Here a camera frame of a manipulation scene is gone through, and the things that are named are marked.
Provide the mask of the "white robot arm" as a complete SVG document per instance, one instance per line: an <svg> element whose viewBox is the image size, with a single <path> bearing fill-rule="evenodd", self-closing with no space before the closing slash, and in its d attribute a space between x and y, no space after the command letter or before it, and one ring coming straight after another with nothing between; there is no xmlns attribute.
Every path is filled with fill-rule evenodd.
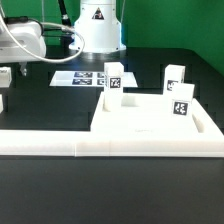
<svg viewBox="0 0 224 224"><path fill-rule="evenodd" d="M62 23L39 22L27 16L7 17L0 0L0 63L19 63L26 76L26 64L32 61L64 63L79 55L111 55L125 51L122 43L122 25L116 16L116 0L80 0L80 16L74 25L64 5L58 0ZM73 55L64 59L47 59L43 37L47 26L66 31L73 42L69 49Z"/></svg>

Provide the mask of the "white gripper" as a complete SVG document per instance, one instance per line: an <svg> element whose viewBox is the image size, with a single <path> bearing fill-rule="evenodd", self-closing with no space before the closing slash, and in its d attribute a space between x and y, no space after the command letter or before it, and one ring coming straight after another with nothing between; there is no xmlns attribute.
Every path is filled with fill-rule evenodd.
<svg viewBox="0 0 224 224"><path fill-rule="evenodd" d="M46 44L38 23L34 21L14 23L9 24L7 28L23 48L40 57L46 55ZM20 62L20 73L22 76L27 76L29 61L36 61L36 58L22 50L0 23L0 63Z"/></svg>

